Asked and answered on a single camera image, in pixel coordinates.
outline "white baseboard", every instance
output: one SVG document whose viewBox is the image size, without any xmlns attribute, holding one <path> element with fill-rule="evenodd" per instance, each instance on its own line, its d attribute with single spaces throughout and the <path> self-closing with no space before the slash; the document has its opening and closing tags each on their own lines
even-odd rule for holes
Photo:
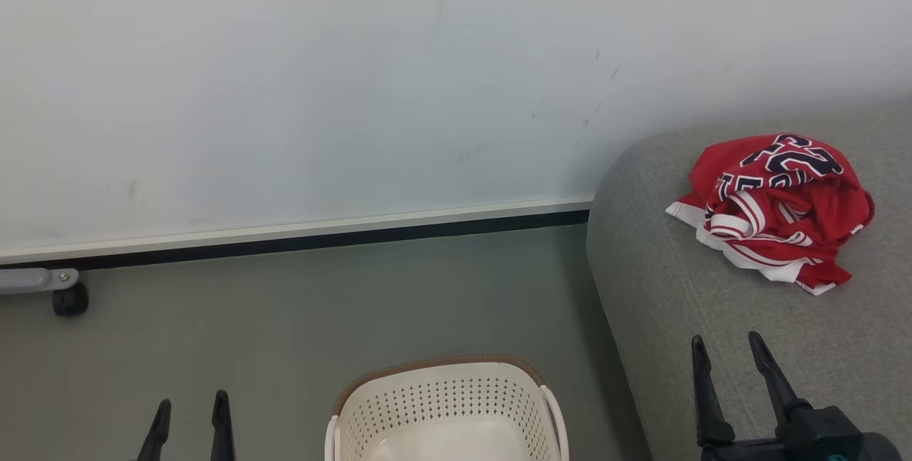
<svg viewBox="0 0 912 461">
<path fill-rule="evenodd" d="M 258 242 L 281 238 L 315 237 L 320 234 L 351 233 L 394 227 L 413 227 L 413 225 L 445 224 L 480 219 L 521 217 L 522 215 L 573 212 L 589 210 L 591 204 L 592 196 L 587 195 L 563 199 L 544 199 L 541 201 L 508 202 L 507 204 L 486 205 L 486 207 L 450 208 L 410 214 L 374 215 L 374 217 L 356 217 L 311 223 L 245 227 L 202 233 L 167 234 L 167 236 L 162 237 L 104 240 L 85 244 L 69 244 L 68 246 L 6 249 L 0 250 L 0 265 L 54 259 L 79 259 L 79 257 L 101 257 L 110 256 L 111 254 L 141 253 L 183 247 L 219 246 L 219 244 Z"/>
</svg>

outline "brown basket rim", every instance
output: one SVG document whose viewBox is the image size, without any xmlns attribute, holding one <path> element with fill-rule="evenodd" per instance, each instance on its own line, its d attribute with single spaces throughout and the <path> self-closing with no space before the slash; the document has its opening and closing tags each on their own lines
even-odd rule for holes
<svg viewBox="0 0 912 461">
<path fill-rule="evenodd" d="M 345 403 L 348 402 L 348 397 L 351 397 L 351 394 L 355 393 L 355 390 L 358 390 L 359 387 L 372 380 L 396 375 L 397 373 L 404 373 L 405 371 L 430 369 L 446 365 L 462 365 L 467 363 L 506 363 L 527 373 L 538 386 L 544 386 L 544 378 L 541 377 L 541 374 L 538 374 L 538 371 L 535 370 L 532 365 L 525 363 L 525 361 L 515 356 L 510 356 L 508 354 L 468 354 L 465 356 L 450 356 L 449 358 L 402 363 L 385 369 L 371 371 L 370 373 L 358 377 L 358 379 L 353 380 L 351 384 L 348 384 L 348 386 L 345 387 L 345 390 L 342 390 L 342 394 L 340 394 L 339 399 L 336 400 L 336 409 L 333 411 L 333 415 L 341 415 L 342 408 L 345 407 Z"/>
</svg>

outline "red jersey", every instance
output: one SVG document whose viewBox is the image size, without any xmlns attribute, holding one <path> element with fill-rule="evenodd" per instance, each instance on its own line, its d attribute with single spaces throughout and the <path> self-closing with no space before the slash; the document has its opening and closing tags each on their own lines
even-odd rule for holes
<svg viewBox="0 0 912 461">
<path fill-rule="evenodd" d="M 735 266 L 813 295 L 846 282 L 839 247 L 874 217 L 846 156 L 792 133 L 730 140 L 704 150 L 693 192 L 666 212 Z"/>
</svg>

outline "gray floor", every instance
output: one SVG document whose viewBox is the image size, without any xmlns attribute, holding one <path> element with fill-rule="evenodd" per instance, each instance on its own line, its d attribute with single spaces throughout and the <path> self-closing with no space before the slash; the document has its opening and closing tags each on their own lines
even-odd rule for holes
<svg viewBox="0 0 912 461">
<path fill-rule="evenodd" d="M 584 256 L 554 227 L 85 273 L 88 313 L 0 299 L 0 457 L 133 459 L 172 400 L 165 461 L 208 459 L 228 390 L 239 459 L 322 459 L 340 390 L 463 353 L 530 361 L 574 460 L 648 459 Z"/>
</svg>

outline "wall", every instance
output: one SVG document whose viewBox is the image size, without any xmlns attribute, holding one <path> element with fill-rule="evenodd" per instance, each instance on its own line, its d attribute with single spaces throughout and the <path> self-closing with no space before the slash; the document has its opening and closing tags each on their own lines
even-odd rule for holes
<svg viewBox="0 0 912 461">
<path fill-rule="evenodd" d="M 910 0 L 0 0 L 0 249 L 591 196 L 912 83 Z"/>
</svg>

